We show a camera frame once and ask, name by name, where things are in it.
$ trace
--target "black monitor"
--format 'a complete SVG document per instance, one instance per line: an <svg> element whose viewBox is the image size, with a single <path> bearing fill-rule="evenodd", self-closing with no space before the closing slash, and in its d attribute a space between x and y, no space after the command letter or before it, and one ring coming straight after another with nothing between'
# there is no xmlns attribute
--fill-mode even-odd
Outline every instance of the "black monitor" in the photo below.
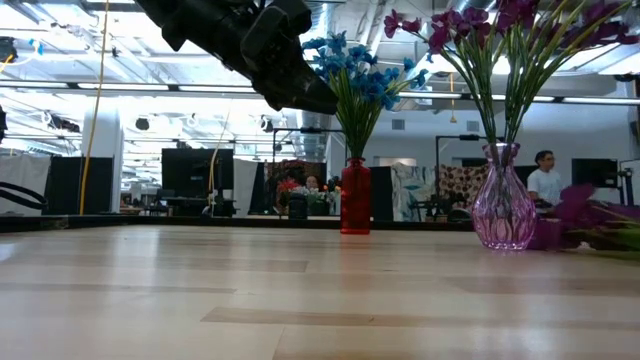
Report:
<svg viewBox="0 0 640 360"><path fill-rule="evenodd" d="M611 159L572 159L573 185L591 184L599 188L618 187L618 161Z"/></svg>
<svg viewBox="0 0 640 360"><path fill-rule="evenodd" d="M518 179L520 179L522 184L524 184L524 186L527 187L528 186L527 180L529 179L529 175L531 175L532 172L538 170L538 166L537 165L514 166L514 169L516 171L516 176L518 176Z"/></svg>
<svg viewBox="0 0 640 360"><path fill-rule="evenodd" d="M162 188L180 197L206 197L214 149L162 149ZM233 150L219 149L214 189L233 189Z"/></svg>

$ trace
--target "yellow cable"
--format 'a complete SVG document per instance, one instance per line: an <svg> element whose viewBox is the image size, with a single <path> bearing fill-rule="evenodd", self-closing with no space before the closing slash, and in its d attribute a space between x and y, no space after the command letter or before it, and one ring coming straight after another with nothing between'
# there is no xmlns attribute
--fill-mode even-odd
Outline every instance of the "yellow cable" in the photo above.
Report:
<svg viewBox="0 0 640 360"><path fill-rule="evenodd" d="M26 63L28 63L29 61L33 60L37 55L38 55L38 48L40 47L40 42L38 40L34 40L33 41L33 55L29 56L28 58L19 61L17 63L11 63L9 64L9 61L11 61L11 59L13 59L13 54L10 54L9 57L7 58L7 60L5 60L5 62L2 64L2 67L0 67L0 73L2 73L4 71L4 68L7 66L20 66L20 65L24 65Z"/></svg>
<svg viewBox="0 0 640 360"><path fill-rule="evenodd" d="M109 20L109 0L104 5L104 27L102 31L102 51L100 52L100 80L98 82L98 92L96 94L96 105L93 109L93 120L91 121L91 133L89 134L89 146L84 160L84 171L82 172L82 184L80 185L80 215L84 215L85 190L87 188L87 175L89 174L89 162L91 161L91 147L93 146L93 136L96 131L96 121L98 119L98 107L100 106L100 95L102 94L102 83L104 81L104 53L107 47L107 24Z"/></svg>
<svg viewBox="0 0 640 360"><path fill-rule="evenodd" d="M222 137L224 136L225 131L227 131L227 124L229 123L229 115L231 114L231 105L233 104L233 99L229 102L229 110L227 111L227 118L224 120L224 126L222 127L222 133L220 134L220 138L218 139L218 143L216 144L216 149L213 151L213 156L211 156L211 164L209 165L209 192L210 196L207 196L207 201L209 202L209 206L212 205L213 201L211 197L213 196L213 173L215 169L216 157L218 156L218 149L220 149L220 143L222 142Z"/></svg>
<svg viewBox="0 0 640 360"><path fill-rule="evenodd" d="M9 61L11 61L11 59L13 59L13 54L9 54L7 60L2 63L2 67L0 67L0 73L4 71L4 68L7 67L7 64L9 64Z"/></svg>

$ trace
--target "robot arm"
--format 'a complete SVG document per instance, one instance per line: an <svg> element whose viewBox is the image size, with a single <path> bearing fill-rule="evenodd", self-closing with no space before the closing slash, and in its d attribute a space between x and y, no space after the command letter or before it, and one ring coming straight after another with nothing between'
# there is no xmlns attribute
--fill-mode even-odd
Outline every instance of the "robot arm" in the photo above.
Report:
<svg viewBox="0 0 640 360"><path fill-rule="evenodd" d="M136 0L174 51L190 40L251 80L269 106L334 114L338 99L302 57L303 0Z"/></svg>

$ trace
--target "glass vase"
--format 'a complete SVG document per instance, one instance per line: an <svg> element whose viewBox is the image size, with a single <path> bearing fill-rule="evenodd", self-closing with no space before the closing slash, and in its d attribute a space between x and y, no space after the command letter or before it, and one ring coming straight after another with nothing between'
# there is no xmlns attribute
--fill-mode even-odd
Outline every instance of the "glass vase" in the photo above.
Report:
<svg viewBox="0 0 640 360"><path fill-rule="evenodd" d="M371 170L363 158L349 159L342 170L340 199L340 232L343 234L369 234L371 228Z"/></svg>
<svg viewBox="0 0 640 360"><path fill-rule="evenodd" d="M482 149L489 174L473 204L475 231L490 249L524 250L535 231L536 209L513 168L520 145L488 144Z"/></svg>

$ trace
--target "person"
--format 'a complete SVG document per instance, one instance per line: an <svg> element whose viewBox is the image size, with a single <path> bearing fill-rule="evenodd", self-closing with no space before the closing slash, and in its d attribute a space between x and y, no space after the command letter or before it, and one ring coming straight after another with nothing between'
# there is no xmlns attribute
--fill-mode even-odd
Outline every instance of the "person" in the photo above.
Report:
<svg viewBox="0 0 640 360"><path fill-rule="evenodd" d="M546 201L555 206L560 202L560 192L562 191L562 181L553 167L555 158L553 152L543 150L536 154L536 164L538 169L527 178L527 189L529 196L534 201Z"/></svg>
<svg viewBox="0 0 640 360"><path fill-rule="evenodd" d="M318 185L318 178L311 175L307 177L307 189L312 190L318 190L319 189L319 185Z"/></svg>

